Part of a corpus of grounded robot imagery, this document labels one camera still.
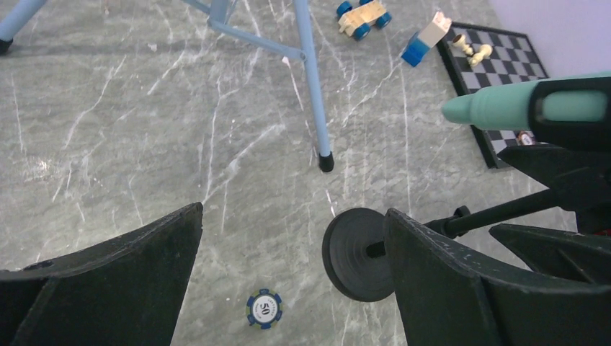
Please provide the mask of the black microphone desk stand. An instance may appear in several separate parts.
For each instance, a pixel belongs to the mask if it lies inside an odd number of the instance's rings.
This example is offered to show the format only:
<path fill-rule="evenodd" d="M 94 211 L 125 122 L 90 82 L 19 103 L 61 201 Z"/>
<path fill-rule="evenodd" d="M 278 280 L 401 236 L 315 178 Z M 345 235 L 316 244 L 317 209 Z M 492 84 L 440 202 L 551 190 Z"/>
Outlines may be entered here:
<path fill-rule="evenodd" d="M 329 224 L 326 274 L 345 296 L 411 308 L 610 305 L 610 75 L 488 86 L 442 108 L 453 123 L 529 130 L 500 158 L 544 190 L 420 223 L 353 208 Z"/>

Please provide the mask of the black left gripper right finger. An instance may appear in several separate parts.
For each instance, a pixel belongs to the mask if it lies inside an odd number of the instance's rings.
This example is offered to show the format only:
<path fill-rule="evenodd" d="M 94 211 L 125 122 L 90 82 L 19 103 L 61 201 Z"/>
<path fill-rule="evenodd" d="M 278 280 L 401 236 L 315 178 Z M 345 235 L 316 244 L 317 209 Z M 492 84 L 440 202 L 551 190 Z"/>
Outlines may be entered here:
<path fill-rule="evenodd" d="M 384 242 L 410 345 L 610 343 L 610 284 L 515 267 L 394 208 Z"/>

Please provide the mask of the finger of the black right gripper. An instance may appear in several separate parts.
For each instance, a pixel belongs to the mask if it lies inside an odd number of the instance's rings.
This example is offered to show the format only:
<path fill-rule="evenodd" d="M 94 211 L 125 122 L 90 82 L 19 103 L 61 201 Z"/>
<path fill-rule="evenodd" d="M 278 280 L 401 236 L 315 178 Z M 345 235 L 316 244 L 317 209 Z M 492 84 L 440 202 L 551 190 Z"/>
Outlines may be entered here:
<path fill-rule="evenodd" d="M 489 230 L 532 271 L 584 283 L 610 284 L 610 237 L 501 223 Z"/>
<path fill-rule="evenodd" d="M 610 154 L 553 145 L 506 147 L 499 158 L 554 192 L 569 211 L 610 204 Z"/>

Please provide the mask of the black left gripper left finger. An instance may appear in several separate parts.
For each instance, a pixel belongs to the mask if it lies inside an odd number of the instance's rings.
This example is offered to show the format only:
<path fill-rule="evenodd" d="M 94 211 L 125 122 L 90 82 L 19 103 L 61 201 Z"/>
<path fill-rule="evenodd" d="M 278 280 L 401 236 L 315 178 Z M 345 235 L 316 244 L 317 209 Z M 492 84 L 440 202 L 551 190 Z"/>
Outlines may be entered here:
<path fill-rule="evenodd" d="M 169 345 L 202 236 L 201 203 L 86 249 L 1 271 L 3 345 Z"/>

